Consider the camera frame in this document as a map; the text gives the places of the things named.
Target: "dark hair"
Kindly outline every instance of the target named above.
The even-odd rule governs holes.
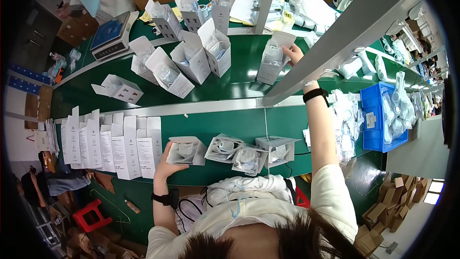
[[[290,258],[360,258],[358,249],[313,209],[298,212],[285,223],[276,224],[278,233],[278,256]],[[206,233],[193,235],[179,259],[228,259],[233,248],[233,239],[215,239]]]

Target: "window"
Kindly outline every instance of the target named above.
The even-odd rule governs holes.
[[[433,179],[423,202],[436,204],[444,187],[444,179]]]

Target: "black smartwatch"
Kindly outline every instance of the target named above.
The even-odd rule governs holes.
[[[326,105],[329,107],[329,102],[328,102],[328,92],[322,88],[316,88],[313,90],[308,91],[306,94],[304,94],[304,103],[307,103],[310,99],[316,97],[316,96],[322,96],[324,100],[326,101]]]
[[[152,192],[150,200],[155,200],[163,203],[164,206],[171,206],[172,209],[177,209],[179,204],[179,189],[169,189],[169,194],[162,196],[155,195],[155,192]]]

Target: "red stool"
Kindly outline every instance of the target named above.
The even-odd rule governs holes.
[[[72,216],[74,220],[77,222],[78,226],[80,226],[84,232],[91,232],[99,227],[106,226],[107,224],[112,222],[112,218],[104,218],[101,212],[98,209],[98,205],[101,204],[101,200],[96,199],[93,202],[86,205],[83,209],[78,210]],[[91,216],[90,211],[93,210],[99,217],[99,221],[95,221],[95,219]],[[92,224],[88,224],[86,220],[83,218],[85,214],[88,214],[92,220]]]
[[[300,190],[298,186],[295,187],[295,193],[297,193],[297,206],[310,209],[310,200],[308,200],[307,196],[302,192],[302,190]]]

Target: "blue bin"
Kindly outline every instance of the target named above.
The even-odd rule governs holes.
[[[382,93],[385,91],[393,92],[395,88],[394,85],[379,82],[371,87],[361,89],[361,106],[363,112],[366,114],[364,116],[364,131],[362,135],[363,149],[385,153],[407,142],[408,130],[398,138],[393,139],[390,144],[384,144],[383,130],[385,119],[383,117]]]

